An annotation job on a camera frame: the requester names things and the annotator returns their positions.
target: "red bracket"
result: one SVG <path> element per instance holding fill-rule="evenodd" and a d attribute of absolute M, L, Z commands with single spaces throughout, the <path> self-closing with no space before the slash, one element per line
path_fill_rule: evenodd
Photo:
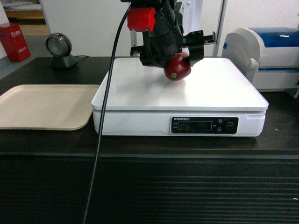
<path fill-rule="evenodd" d="M 131 8 L 128 15 L 128 28 L 137 32 L 153 31 L 156 19 L 154 8 Z"/>

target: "power button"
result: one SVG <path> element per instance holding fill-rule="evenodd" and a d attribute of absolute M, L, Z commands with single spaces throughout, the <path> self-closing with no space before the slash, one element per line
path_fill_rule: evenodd
<path fill-rule="evenodd" d="M 225 124 L 225 128 L 226 128 L 227 130 L 233 130 L 234 127 L 235 127 L 235 124 L 234 124 L 234 122 L 232 122 L 232 121 L 230 121 L 230 122 L 228 122 L 228 123 Z"/>

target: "robotic arm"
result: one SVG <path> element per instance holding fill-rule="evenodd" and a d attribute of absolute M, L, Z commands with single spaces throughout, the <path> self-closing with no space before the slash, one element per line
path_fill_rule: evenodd
<path fill-rule="evenodd" d="M 194 31 L 183 36 L 182 6 L 177 0 L 121 0 L 131 2 L 128 15 L 130 30 L 142 32 L 143 46 L 131 48 L 131 56 L 140 54 L 144 66 L 164 67 L 166 60 L 188 48 L 193 66 L 204 57 L 204 44 L 215 42 L 215 32 L 203 36 Z"/>

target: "blue printer lid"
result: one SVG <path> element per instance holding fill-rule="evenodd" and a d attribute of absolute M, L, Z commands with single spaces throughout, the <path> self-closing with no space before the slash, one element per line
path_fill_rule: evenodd
<path fill-rule="evenodd" d="M 299 30 L 285 27 L 249 28 L 263 40 L 266 48 L 299 47 Z"/>

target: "beige tray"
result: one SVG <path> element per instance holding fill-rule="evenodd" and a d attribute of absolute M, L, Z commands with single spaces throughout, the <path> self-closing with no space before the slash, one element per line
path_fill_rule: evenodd
<path fill-rule="evenodd" d="M 0 96 L 0 129 L 77 130 L 98 85 L 19 85 Z"/>

